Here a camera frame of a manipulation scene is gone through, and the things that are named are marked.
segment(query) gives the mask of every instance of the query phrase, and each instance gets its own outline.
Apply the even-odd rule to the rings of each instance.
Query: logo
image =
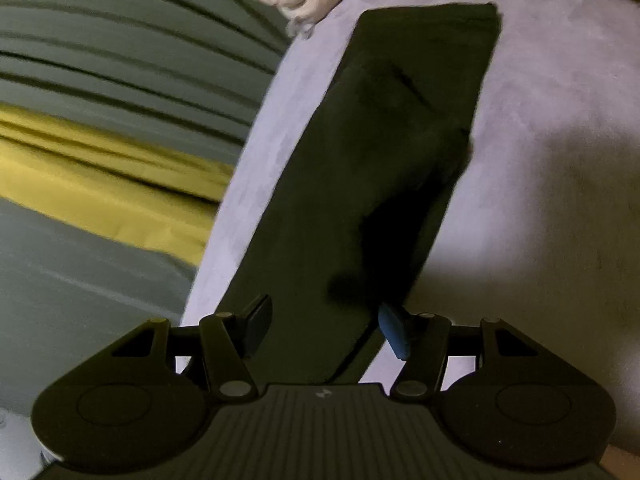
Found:
[[[333,394],[334,393],[331,390],[327,390],[326,388],[323,388],[321,392],[316,392],[316,397],[320,397],[321,399],[328,399]]]

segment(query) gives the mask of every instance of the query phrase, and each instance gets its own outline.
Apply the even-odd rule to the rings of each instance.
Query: gray fabric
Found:
[[[29,415],[49,383],[150,317],[179,322],[194,269],[0,200],[0,406]]]
[[[283,60],[182,322],[215,311],[361,12],[449,2],[496,2],[502,34],[470,165],[407,306],[503,317],[606,386],[613,443],[640,453],[638,0],[343,0]]]
[[[0,102],[233,164],[285,26],[249,0],[0,0]]]

